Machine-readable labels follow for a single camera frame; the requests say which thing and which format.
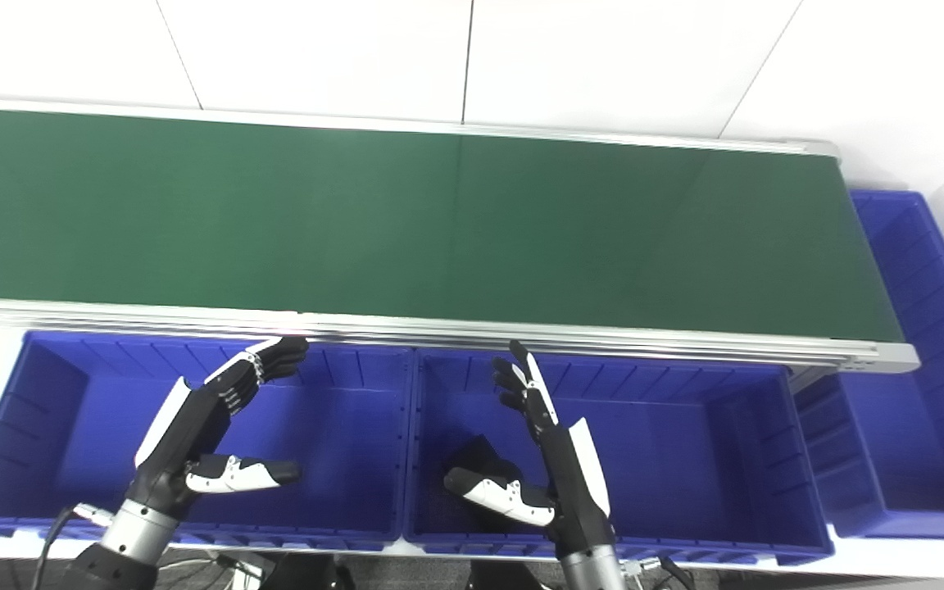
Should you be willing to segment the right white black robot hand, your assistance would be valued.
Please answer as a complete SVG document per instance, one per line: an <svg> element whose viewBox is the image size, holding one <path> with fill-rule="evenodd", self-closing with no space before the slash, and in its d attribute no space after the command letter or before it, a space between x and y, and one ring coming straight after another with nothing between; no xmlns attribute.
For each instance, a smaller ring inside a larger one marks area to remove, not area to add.
<svg viewBox="0 0 944 590"><path fill-rule="evenodd" d="M510 358L492 360L494 382L503 406L519 412L546 467L547 485L522 479L510 461L488 460L487 467L450 467L443 486L472 504L509 520L542 528L557 559L574 554L594 557L613 551L615 530L610 499L587 419L561 423L540 366L527 347L509 343Z"/></svg>

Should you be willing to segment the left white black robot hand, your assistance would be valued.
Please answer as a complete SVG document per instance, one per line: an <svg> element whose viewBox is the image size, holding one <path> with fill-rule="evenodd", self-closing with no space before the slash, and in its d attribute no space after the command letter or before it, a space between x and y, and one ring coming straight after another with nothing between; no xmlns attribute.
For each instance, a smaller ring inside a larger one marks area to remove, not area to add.
<svg viewBox="0 0 944 590"><path fill-rule="evenodd" d="M296 374L308 348L302 337L272 338L236 352L199 386L179 378L136 452L126 506L184 520L199 494L257 492L298 481L296 462L221 455L217 448L261 386Z"/></svg>

